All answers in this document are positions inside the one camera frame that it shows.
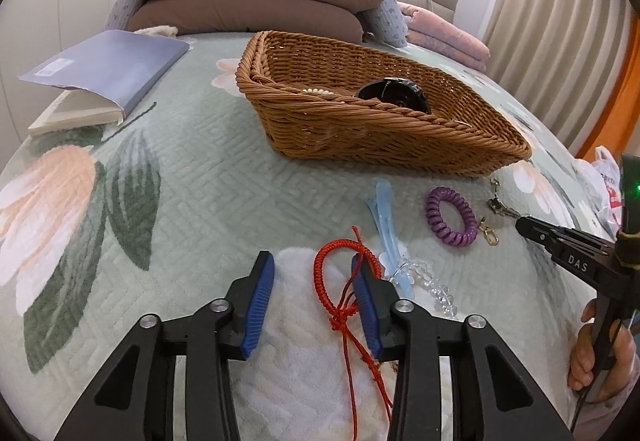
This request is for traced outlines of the person's right hand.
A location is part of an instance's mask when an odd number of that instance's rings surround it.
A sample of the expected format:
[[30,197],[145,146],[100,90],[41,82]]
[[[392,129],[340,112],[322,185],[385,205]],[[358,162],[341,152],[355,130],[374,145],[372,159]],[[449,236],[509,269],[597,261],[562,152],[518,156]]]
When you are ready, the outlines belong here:
[[570,350],[567,384],[570,389],[588,389],[588,403],[602,403],[628,390],[638,378],[636,344],[629,329],[619,321],[610,328],[610,345],[600,357],[592,343],[597,300],[590,300],[582,311],[582,328]]

